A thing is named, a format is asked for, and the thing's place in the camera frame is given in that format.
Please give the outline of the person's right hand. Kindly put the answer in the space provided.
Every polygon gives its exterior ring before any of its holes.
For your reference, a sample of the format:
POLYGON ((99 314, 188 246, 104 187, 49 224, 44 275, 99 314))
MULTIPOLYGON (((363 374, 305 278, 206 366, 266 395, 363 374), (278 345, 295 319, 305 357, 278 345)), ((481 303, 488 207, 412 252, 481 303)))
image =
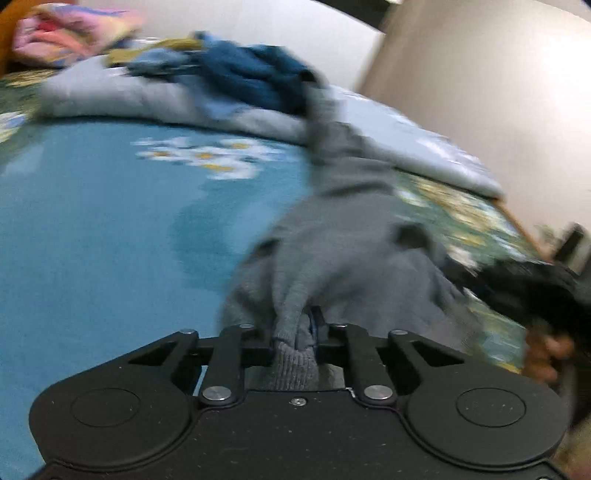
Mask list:
POLYGON ((575 345, 569 336, 553 336, 547 323, 537 321, 526 335, 521 373, 539 383, 554 385, 560 378, 560 364, 569 360, 574 351, 575 345))

